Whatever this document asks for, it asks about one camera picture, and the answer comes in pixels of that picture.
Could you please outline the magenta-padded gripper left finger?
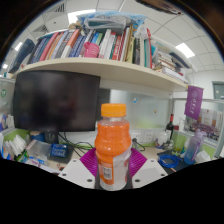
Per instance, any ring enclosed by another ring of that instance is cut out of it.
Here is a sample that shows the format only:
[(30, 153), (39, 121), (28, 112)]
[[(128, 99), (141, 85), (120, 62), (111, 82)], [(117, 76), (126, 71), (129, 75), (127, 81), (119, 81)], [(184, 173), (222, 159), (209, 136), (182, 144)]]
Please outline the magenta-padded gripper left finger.
[(98, 189), (99, 173), (96, 149), (91, 149), (80, 159), (71, 159), (59, 176), (80, 187)]

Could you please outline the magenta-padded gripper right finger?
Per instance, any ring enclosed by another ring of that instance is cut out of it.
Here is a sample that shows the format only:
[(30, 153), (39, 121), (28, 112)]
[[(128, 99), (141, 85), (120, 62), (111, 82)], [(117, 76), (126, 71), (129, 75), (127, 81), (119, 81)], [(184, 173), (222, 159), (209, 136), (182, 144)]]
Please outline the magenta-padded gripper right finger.
[(155, 159), (147, 159), (138, 150), (131, 149), (127, 177), (128, 189), (141, 188), (166, 175), (166, 171)]

